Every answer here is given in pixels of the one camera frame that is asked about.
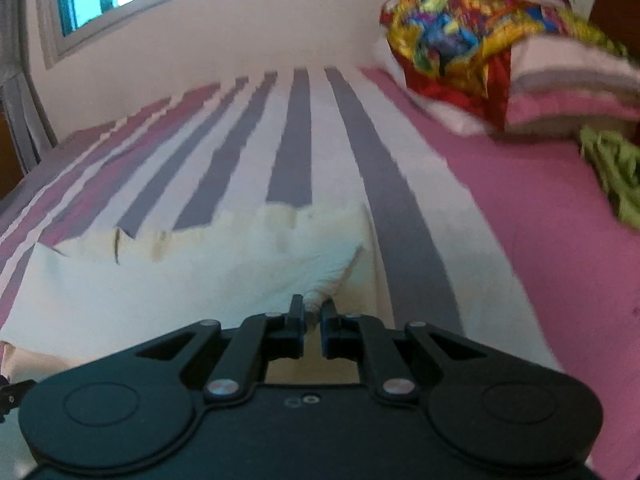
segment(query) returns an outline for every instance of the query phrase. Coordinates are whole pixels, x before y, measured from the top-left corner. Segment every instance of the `gray stripe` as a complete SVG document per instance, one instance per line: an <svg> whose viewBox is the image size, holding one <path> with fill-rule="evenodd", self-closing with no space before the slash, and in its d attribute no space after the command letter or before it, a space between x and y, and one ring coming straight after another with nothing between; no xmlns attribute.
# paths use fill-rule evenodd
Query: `gray stripe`
<svg viewBox="0 0 640 480"><path fill-rule="evenodd" d="M198 143L211 131L225 114L236 98L236 95L249 82L249 78L236 79L235 86L221 99L218 108L184 141L180 148L162 165L162 168L146 184L145 189L136 197L125 215L118 222L118 227L129 236L135 238L146 215L164 193L167 185L184 164Z"/></svg>
<svg viewBox="0 0 640 480"><path fill-rule="evenodd" d="M216 87L204 87L187 92L179 104L150 124L148 130L132 146L114 155L113 150L122 142L123 134L127 137L135 133L154 113L168 105L170 100L166 99L145 107L128 120L117 136L112 136L101 146L99 154L92 155L92 159L95 156L94 161L107 158L108 162L84 184L82 192L56 216L45 229L43 237L48 240L49 233L60 228L65 232L66 240L84 234L111 199L129 181L132 172L145 160L153 157L159 146L179 132L186 121L202 108L203 102L217 91Z"/></svg>
<svg viewBox="0 0 640 480"><path fill-rule="evenodd" d="M46 185L53 182L64 169L73 163L98 138L115 123L83 130L69 136L60 145L43 157L42 163L20 181L11 193L0 200L0 233L4 233L20 212Z"/></svg>
<svg viewBox="0 0 640 480"><path fill-rule="evenodd" d="M187 206L178 217L174 229L184 229L196 225L209 224L213 214L225 194L240 154L249 137L264 114L267 97L276 83L275 72L264 75L264 80L249 99L249 103L226 136L225 142L213 154L207 173L200 181Z"/></svg>
<svg viewBox="0 0 640 480"><path fill-rule="evenodd" d="M287 123L271 171L267 202L294 207L311 204L311 97L309 74L297 69L287 109Z"/></svg>
<svg viewBox="0 0 640 480"><path fill-rule="evenodd" d="M349 83L335 68L326 75L364 181L396 325L421 319L462 334L447 272L414 194Z"/></svg>
<svg viewBox="0 0 640 480"><path fill-rule="evenodd" d="M640 93L638 79L626 75L607 74L589 70L545 70L526 73L511 81L511 94L556 88L558 85L598 86Z"/></svg>

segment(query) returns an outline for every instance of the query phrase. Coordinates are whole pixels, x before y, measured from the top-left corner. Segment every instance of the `mattress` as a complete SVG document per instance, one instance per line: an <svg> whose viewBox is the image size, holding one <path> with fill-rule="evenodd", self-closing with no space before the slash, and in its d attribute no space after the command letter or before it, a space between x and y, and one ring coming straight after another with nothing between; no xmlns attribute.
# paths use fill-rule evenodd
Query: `mattress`
<svg viewBox="0 0 640 480"><path fill-rule="evenodd" d="M606 414L596 469L640 473L638 234L571 142L456 136L378 69L249 74L70 136L0 205L0 324L38 240L265 202L365 203L388 325L426 320L583 380Z"/></svg>

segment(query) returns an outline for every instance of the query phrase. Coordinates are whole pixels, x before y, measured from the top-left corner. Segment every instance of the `floral cloth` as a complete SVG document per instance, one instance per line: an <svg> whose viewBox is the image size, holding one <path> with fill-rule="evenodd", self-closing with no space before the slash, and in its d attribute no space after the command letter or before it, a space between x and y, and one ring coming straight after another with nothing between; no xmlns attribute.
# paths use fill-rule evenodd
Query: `floral cloth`
<svg viewBox="0 0 640 480"><path fill-rule="evenodd" d="M380 23L394 54L415 71L483 98L491 58L533 34L561 34L627 57L622 44L572 12L525 0L391 0Z"/></svg>

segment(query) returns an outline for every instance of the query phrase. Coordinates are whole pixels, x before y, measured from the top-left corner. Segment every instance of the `metal screw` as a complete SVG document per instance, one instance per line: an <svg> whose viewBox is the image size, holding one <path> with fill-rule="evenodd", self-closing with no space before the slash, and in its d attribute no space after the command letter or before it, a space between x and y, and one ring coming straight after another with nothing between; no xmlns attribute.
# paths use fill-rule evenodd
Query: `metal screw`
<svg viewBox="0 0 640 480"><path fill-rule="evenodd" d="M237 393L239 389L240 384L236 383L233 379L217 379L207 385L209 393L217 397L232 396Z"/></svg>
<svg viewBox="0 0 640 480"><path fill-rule="evenodd" d="M287 399L285 399L284 405L287 408L291 408L292 410L295 410L300 406L302 406L302 401L300 400L299 397L288 397Z"/></svg>
<svg viewBox="0 0 640 480"><path fill-rule="evenodd" d="M302 397L302 402L304 402L305 404L317 404L318 402L320 402L320 397L313 394L305 395L304 397Z"/></svg>
<svg viewBox="0 0 640 480"><path fill-rule="evenodd" d="M389 395L408 395L415 390L415 384L409 379L389 379L382 389Z"/></svg>

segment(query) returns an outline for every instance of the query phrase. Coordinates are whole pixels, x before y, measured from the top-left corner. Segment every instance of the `folded blanket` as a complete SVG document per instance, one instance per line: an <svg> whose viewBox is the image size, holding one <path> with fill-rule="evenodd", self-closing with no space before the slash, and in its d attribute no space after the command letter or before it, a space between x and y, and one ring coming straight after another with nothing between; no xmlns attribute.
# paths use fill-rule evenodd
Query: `folded blanket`
<svg viewBox="0 0 640 480"><path fill-rule="evenodd" d="M421 75L386 38L374 52L418 108L459 136L569 138L588 125L631 138L640 121L640 70L567 38L533 36L494 57L488 99Z"/></svg>
<svg viewBox="0 0 640 480"><path fill-rule="evenodd" d="M640 229L640 148L619 132L589 127L582 129L580 143L620 221Z"/></svg>
<svg viewBox="0 0 640 480"><path fill-rule="evenodd" d="M626 48L566 9L528 0L390 0L380 23L399 60L484 99L492 59L519 41L557 35L626 57Z"/></svg>

